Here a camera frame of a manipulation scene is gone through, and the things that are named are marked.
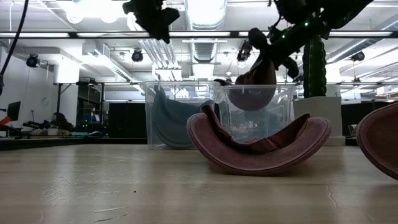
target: computer monitor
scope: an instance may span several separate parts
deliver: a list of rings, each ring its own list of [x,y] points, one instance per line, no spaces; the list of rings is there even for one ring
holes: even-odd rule
[[[21,108],[21,102],[10,103],[7,109],[7,116],[0,121],[1,125],[6,125],[11,121],[17,121],[19,117],[19,109]]]
[[[7,109],[7,117],[11,118],[12,121],[17,121],[19,117],[19,109],[21,108],[21,102],[10,103]]]

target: white pillar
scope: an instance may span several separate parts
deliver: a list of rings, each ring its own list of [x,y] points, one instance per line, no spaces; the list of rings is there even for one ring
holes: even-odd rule
[[[76,83],[79,81],[80,66],[69,58],[63,58],[59,65],[55,66],[55,82],[56,83]],[[67,84],[62,86],[62,91],[68,87]],[[71,85],[62,94],[60,98],[60,113],[64,114],[69,123],[76,125],[77,114],[77,96],[79,87]],[[58,87],[54,88],[53,93],[58,95]],[[57,97],[53,98],[52,108],[57,111]]]
[[[328,83],[341,82],[340,69],[335,64],[326,66],[326,79]],[[341,96],[339,85],[328,85],[326,96]]]

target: ceiling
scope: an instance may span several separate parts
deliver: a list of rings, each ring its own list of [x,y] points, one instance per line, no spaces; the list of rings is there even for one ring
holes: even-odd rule
[[[10,6],[11,7],[11,23],[10,23]],[[127,26],[127,18],[123,14],[121,4],[124,1],[114,1],[112,8],[114,12],[120,16],[116,22],[107,24],[103,22],[95,13],[91,13],[88,17],[84,18],[78,24],[71,24],[67,20],[65,10],[61,8],[67,1],[30,1],[29,10],[24,25],[24,32],[41,31],[129,31]],[[177,9],[184,9],[183,0],[168,0],[167,5]],[[15,31],[19,25],[23,8],[23,1],[5,1],[0,0],[0,32]],[[388,19],[398,16],[398,0],[378,1],[375,0],[369,7],[363,10],[358,17],[352,20],[342,30],[375,30],[379,29],[378,25],[382,24]],[[185,12],[180,11],[180,18],[175,21],[171,30],[187,30],[185,22]],[[258,27],[260,30],[267,30],[269,26],[277,20],[278,13],[274,6],[267,7],[267,1],[257,0],[229,0],[226,11],[226,19],[224,22],[223,30],[243,30],[247,31],[253,27]],[[285,28],[288,24],[282,21],[279,28]],[[82,44],[85,40],[73,39],[60,39],[60,40],[20,40],[19,45],[24,47],[59,47],[81,60],[84,64],[80,72],[82,77],[95,77],[95,78],[112,78],[114,74],[103,65],[86,61],[82,56]],[[111,49],[111,57],[113,60],[119,62],[123,69],[131,73],[132,77],[136,80],[150,80],[152,79],[152,62],[147,55],[144,54],[144,60],[139,63],[133,63],[131,54],[135,48],[140,48],[139,41],[136,39],[100,39],[96,40],[99,44],[106,44]],[[350,42],[357,41],[357,39],[329,39],[324,40],[325,50],[327,54],[332,54],[336,50],[344,47]],[[240,48],[243,39],[228,39],[227,43],[218,45],[216,54],[216,62],[220,63],[215,65],[214,76],[226,77],[227,72],[231,72],[232,77],[236,77],[248,71],[255,61],[257,54],[252,54],[249,60],[244,64],[239,64],[236,60],[236,52]],[[188,44],[184,44],[182,39],[172,39],[178,64],[182,67],[182,75],[184,78],[192,78],[191,56]],[[340,69],[341,81],[352,81],[354,74],[367,74],[371,71],[378,70],[393,62],[397,62],[398,41],[395,39],[384,39],[377,44],[374,44],[363,50],[366,59],[362,62],[357,62],[353,67],[352,61],[340,61],[336,66]],[[300,64],[302,54],[292,55]],[[285,69],[283,67],[278,71],[278,81],[285,80]],[[366,82],[378,82],[389,77],[398,75],[398,66],[391,67],[386,72],[369,77]],[[367,88],[363,88],[360,92],[366,92]]]

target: pink felt hat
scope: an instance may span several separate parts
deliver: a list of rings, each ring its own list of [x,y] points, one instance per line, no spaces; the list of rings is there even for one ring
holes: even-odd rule
[[[331,133],[327,119],[306,114],[273,136],[242,144],[221,127],[210,107],[202,112],[188,120],[192,142],[209,161],[236,175],[287,171],[314,155]]]
[[[358,145],[379,170],[398,180],[398,103],[368,114],[356,128]]]

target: black cable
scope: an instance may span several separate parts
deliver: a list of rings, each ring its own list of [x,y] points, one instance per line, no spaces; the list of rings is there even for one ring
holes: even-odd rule
[[[15,34],[14,40],[12,41],[11,48],[8,51],[8,55],[7,55],[6,61],[4,62],[4,65],[3,65],[2,69],[1,69],[1,72],[0,72],[0,96],[2,94],[2,88],[4,86],[4,74],[6,72],[8,63],[10,62],[11,56],[14,53],[15,46],[17,45],[19,36],[21,34],[21,31],[22,31],[22,27],[24,26],[24,23],[25,23],[25,17],[26,17],[28,4],[29,4],[29,0],[25,0],[24,10],[22,12],[21,21],[19,22],[19,27],[18,27],[17,33]]]

